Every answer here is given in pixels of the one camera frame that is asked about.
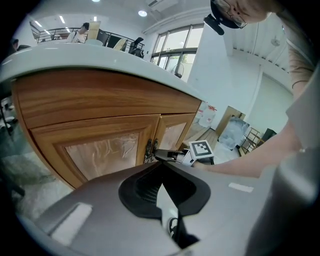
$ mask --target railing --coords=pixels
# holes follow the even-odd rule
[[[70,33],[74,32],[74,31],[78,31],[79,29],[80,29],[79,27],[69,27]],[[120,35],[120,34],[115,34],[115,33],[107,32],[107,31],[103,31],[103,30],[101,30],[101,31],[108,35],[106,46],[108,46],[108,43],[110,41],[110,38],[112,38],[112,36],[117,37],[117,38],[127,39],[128,42],[127,42],[126,49],[125,49],[126,52],[129,51],[130,44],[135,41],[135,39],[131,39],[131,38],[128,38],[128,37]],[[43,42],[49,42],[49,41],[56,41],[56,43],[59,43],[59,40],[65,40],[70,35],[70,33],[65,28],[50,29],[50,30],[47,30],[47,32],[40,31],[36,37],[36,32],[34,32],[32,30],[33,36],[35,37],[37,43],[43,43]],[[140,48],[140,49],[142,49],[144,46],[145,45],[143,43],[138,44],[138,48]]]

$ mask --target frosted glass panel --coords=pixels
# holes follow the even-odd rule
[[[66,146],[74,164],[88,179],[115,173],[136,165],[139,134]]]
[[[176,144],[182,134],[186,122],[174,126],[167,127],[164,132],[159,149],[161,150],[175,150]]]

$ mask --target ceiling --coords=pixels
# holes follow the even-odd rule
[[[259,56],[280,67],[289,69],[286,35],[280,19],[273,13],[268,19],[248,24],[243,29],[230,29],[233,49]],[[279,44],[274,46],[272,40]]]
[[[203,9],[204,12],[210,10],[210,0],[176,0],[177,4],[159,11],[152,11],[147,4],[148,0],[43,0],[37,9],[31,13],[32,19],[41,19],[64,14],[84,14],[107,17],[110,21],[119,21],[130,23],[145,31],[151,26],[161,24],[164,19],[174,15],[186,12],[191,15],[193,10]],[[147,11],[147,17],[140,17],[139,10]],[[199,14],[199,20],[202,21],[204,12]],[[256,24],[248,24],[243,29],[225,28],[226,34],[231,36],[230,47],[234,51],[242,51],[249,55],[255,55],[278,66],[283,71],[288,71],[288,48],[286,36],[282,29],[281,21],[275,14],[272,14],[267,20]],[[279,42],[279,46],[271,43],[272,39]]]

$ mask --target white label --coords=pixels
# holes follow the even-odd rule
[[[232,188],[235,190],[240,190],[243,192],[248,192],[248,193],[251,193],[254,190],[254,188],[252,186],[240,185],[240,184],[233,183],[233,182],[229,184],[229,188]]]

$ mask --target wooden cabinet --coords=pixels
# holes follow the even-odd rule
[[[142,165],[147,145],[177,150],[201,101],[141,77],[53,70],[14,82],[20,125],[43,163],[73,188]]]
[[[155,139],[158,140],[158,149],[177,150],[183,142],[194,117],[194,113],[160,116],[155,134]]]

